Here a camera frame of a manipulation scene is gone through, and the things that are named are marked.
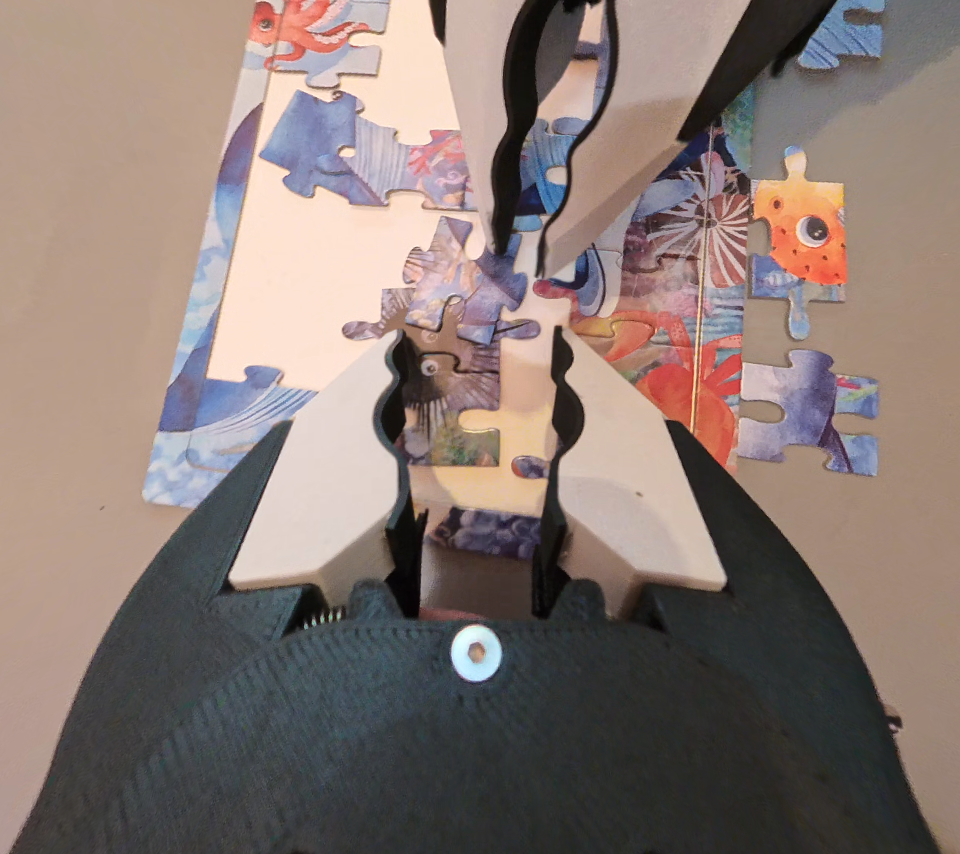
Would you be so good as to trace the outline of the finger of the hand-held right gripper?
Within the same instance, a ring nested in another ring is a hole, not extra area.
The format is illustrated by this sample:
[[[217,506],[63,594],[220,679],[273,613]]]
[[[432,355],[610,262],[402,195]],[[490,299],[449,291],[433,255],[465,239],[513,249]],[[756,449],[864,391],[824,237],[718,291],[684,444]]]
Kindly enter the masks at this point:
[[[446,0],[444,58],[487,243],[509,247],[520,154],[540,99],[536,60],[558,0]]]
[[[604,99],[574,143],[538,274],[573,262],[678,155],[694,104],[751,0],[606,0]]]

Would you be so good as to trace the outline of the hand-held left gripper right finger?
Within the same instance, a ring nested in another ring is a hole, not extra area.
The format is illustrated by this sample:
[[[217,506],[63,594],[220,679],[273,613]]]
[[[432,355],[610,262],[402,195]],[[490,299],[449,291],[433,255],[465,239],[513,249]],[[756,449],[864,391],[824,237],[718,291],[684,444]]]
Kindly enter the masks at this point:
[[[632,613],[645,584],[718,591],[727,582],[661,412],[570,330],[554,332],[550,462],[532,609],[573,580],[599,584],[606,614]]]

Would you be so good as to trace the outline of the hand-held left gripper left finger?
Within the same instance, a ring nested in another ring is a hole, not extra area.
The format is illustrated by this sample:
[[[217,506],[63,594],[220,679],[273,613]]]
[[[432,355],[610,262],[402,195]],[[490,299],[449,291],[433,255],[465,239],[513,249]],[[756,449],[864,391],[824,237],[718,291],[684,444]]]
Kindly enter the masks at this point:
[[[410,354],[404,333],[383,336],[296,414],[229,573],[233,587],[314,584],[336,607],[355,583],[377,579],[418,617],[427,514],[415,514],[396,444]]]

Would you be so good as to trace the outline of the black sea urchin puzzle pieces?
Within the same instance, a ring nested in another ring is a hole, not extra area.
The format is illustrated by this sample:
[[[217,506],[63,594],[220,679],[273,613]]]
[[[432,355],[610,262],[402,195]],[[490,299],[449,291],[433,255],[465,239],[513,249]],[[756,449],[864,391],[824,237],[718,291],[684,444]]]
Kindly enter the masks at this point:
[[[381,314],[375,322],[348,321],[342,334],[351,341],[378,339],[401,329],[406,335],[409,376],[402,390],[406,425],[396,442],[408,464],[416,466],[496,467],[499,432],[461,427],[464,411],[496,411],[500,400],[500,343],[532,339],[541,328],[528,319],[498,320],[489,344],[462,338],[458,322],[464,304],[451,302],[438,331],[405,323],[414,291],[411,287],[381,292]]]

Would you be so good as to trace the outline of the joined striped coral puzzle pieces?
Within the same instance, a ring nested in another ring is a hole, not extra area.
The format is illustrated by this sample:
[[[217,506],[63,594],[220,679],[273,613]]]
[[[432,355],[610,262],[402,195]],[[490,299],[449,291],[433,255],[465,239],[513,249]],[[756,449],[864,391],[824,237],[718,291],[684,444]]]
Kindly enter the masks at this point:
[[[430,140],[406,144],[397,131],[359,116],[354,153],[346,163],[382,203],[393,191],[417,191],[426,207],[474,211],[473,187],[458,130],[435,129]]]

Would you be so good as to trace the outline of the solid blue whale puzzle piece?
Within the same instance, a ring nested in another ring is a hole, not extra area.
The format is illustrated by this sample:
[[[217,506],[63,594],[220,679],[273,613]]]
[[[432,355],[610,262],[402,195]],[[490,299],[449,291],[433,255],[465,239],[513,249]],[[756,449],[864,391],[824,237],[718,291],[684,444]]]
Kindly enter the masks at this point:
[[[310,199],[318,187],[345,198],[351,204],[369,201],[342,148],[355,147],[357,99],[340,93],[323,100],[305,91],[295,91],[260,156],[287,171],[284,185]]]

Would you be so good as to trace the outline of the ocean jigsaw puzzle board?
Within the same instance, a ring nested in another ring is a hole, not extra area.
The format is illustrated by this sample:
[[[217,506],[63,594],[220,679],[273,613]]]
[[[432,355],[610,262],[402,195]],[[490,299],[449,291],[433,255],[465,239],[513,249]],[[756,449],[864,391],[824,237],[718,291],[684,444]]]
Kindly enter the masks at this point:
[[[499,433],[495,467],[411,465],[427,536],[489,556],[528,560],[539,540],[546,457],[554,435],[543,380],[554,325],[573,329],[670,419],[737,467],[753,91],[693,140],[642,197],[551,281],[537,281],[543,220],[559,204],[573,135],[591,116],[606,51],[579,49],[520,154],[520,237],[513,270],[527,277],[517,309],[535,337],[500,342],[498,409],[468,409],[461,427]],[[293,417],[368,342],[343,335],[376,322],[381,293],[411,288],[403,269],[430,248],[442,217],[416,190],[352,204],[318,187],[300,196],[287,170],[260,156],[294,92],[357,100],[357,117],[406,145],[458,130],[428,0],[256,0],[214,197],[200,244],[174,370],[144,485],[145,500],[193,508],[276,423]]]

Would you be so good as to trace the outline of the purple coral puzzle piece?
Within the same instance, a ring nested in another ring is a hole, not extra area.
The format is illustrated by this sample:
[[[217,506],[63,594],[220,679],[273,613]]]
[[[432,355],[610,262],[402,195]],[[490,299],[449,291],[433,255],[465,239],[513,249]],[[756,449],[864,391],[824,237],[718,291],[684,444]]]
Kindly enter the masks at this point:
[[[502,308],[516,310],[527,291],[527,277],[514,271],[521,246],[518,234],[510,236],[507,253],[498,256],[485,249],[471,259],[465,244],[473,225],[443,216],[430,247],[411,250],[403,268],[403,280],[414,286],[405,316],[407,324],[438,332],[444,309],[453,298],[461,300],[458,336],[473,344],[490,344]]]

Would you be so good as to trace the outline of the white blue striped puzzle piece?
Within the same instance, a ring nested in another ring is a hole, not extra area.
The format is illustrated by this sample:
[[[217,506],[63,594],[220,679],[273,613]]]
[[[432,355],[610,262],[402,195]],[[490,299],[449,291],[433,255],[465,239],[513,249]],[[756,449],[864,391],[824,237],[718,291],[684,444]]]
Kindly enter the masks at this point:
[[[799,68],[828,71],[843,57],[880,58],[883,27],[877,21],[848,19],[850,14],[880,15],[886,0],[837,0],[796,59]]]

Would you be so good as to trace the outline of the blue purple puzzle piece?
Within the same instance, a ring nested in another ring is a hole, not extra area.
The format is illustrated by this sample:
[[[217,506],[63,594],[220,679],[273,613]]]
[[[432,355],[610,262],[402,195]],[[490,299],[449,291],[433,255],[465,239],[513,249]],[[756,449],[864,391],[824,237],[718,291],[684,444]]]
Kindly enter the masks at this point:
[[[741,400],[766,401],[783,411],[775,423],[742,417],[738,455],[781,463],[789,445],[817,447],[829,454],[826,468],[859,476],[879,472],[879,441],[872,435],[847,434],[834,425],[835,415],[876,418],[879,383],[871,378],[836,374],[833,358],[819,351],[796,349],[789,365],[745,362],[741,369]]]

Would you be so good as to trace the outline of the orange fish puzzle piece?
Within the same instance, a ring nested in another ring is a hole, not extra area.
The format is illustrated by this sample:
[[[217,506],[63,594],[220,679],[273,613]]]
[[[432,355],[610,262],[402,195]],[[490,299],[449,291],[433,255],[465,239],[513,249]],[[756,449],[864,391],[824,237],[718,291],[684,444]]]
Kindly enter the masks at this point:
[[[753,217],[769,227],[770,251],[750,257],[750,295],[789,302],[789,337],[810,336],[810,301],[846,299],[848,257],[845,189],[807,179],[808,157],[797,145],[784,152],[786,177],[752,183]]]

